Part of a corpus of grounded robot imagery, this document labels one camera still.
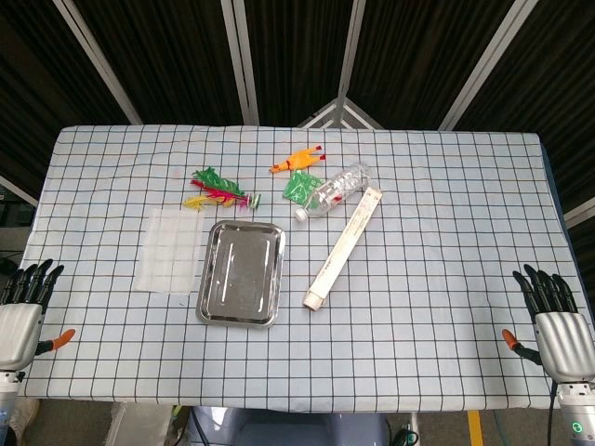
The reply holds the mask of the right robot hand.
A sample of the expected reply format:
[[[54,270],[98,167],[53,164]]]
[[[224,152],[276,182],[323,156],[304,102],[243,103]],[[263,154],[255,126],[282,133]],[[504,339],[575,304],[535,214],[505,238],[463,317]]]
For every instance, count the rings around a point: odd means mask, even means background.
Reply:
[[[525,347],[504,329],[502,336],[511,351],[540,365],[558,384],[594,379],[594,341],[586,318],[578,311],[568,283],[558,274],[547,274],[525,264],[514,271],[533,325],[536,349]]]

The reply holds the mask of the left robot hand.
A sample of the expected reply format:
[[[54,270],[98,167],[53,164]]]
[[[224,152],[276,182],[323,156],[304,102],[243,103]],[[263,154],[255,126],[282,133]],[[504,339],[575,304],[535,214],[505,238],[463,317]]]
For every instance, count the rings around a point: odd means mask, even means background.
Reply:
[[[53,260],[17,269],[1,290],[1,371],[17,373],[36,356],[69,343],[75,330],[54,339],[40,338],[55,284],[64,270]]]

